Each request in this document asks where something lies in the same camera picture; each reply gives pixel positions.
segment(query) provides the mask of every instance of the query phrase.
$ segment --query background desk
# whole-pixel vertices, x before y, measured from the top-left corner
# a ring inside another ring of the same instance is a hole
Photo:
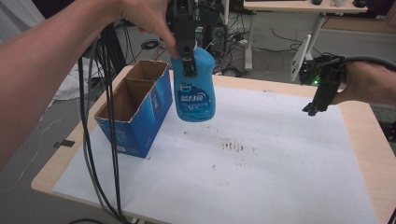
[[[352,4],[352,0],[346,0],[343,7],[332,7],[331,0],[323,0],[319,6],[315,6],[310,0],[305,1],[275,1],[275,2],[246,2],[244,8],[253,11],[250,19],[249,36],[245,51],[245,69],[252,69],[252,45],[254,36],[254,27],[258,22],[266,22],[271,27],[285,28],[292,26],[292,29],[299,27],[310,27],[312,32],[311,42],[308,45],[306,55],[310,57],[311,49],[314,47],[318,37],[321,25],[325,19],[326,13],[359,13],[365,12],[367,7],[359,8]],[[309,14],[316,15],[315,19],[311,19]]]
[[[117,85],[124,75],[121,73],[113,83]],[[313,96],[315,92],[315,88],[310,87],[233,77],[214,77],[214,82],[215,85],[223,87],[257,91],[271,90],[308,97]],[[92,111],[96,111],[104,100],[104,97],[100,98],[92,107]],[[344,103],[340,105],[340,110],[378,223],[386,223],[394,209],[396,200],[396,160],[370,106],[357,102]],[[96,123],[91,116],[89,118],[89,128],[92,129],[95,125]],[[51,189],[81,143],[81,126],[78,125],[67,139],[77,143],[73,148],[59,148],[32,182],[33,189],[55,195]]]

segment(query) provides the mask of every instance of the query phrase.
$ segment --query hand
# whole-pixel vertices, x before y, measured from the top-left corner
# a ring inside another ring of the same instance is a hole
[[[157,34],[171,56],[177,57],[176,40],[165,20],[167,6],[167,0],[122,0],[120,15],[145,31]]]
[[[374,63],[348,63],[346,87],[335,95],[332,103],[345,101],[396,105],[396,72]]]

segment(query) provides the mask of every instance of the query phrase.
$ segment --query human arm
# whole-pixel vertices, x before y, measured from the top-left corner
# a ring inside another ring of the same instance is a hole
[[[332,103],[345,101],[396,106],[396,71],[374,63],[348,63],[346,87],[335,95]]]
[[[77,0],[0,45],[0,170],[47,108],[82,52],[116,19],[158,34],[171,55],[166,0]]]

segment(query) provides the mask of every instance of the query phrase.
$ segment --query spray bottle label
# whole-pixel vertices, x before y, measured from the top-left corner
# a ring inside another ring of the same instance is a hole
[[[211,114],[209,95],[192,84],[181,83],[177,91],[178,105],[183,114],[204,119]]]

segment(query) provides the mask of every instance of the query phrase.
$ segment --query white paper sheet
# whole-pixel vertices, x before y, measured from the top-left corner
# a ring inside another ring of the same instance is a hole
[[[124,211],[169,223],[376,223],[337,106],[308,117],[311,98],[216,88],[216,116],[188,123],[172,105],[146,159],[119,155]],[[91,134],[115,204],[110,146]],[[54,192],[97,203],[82,149]]]

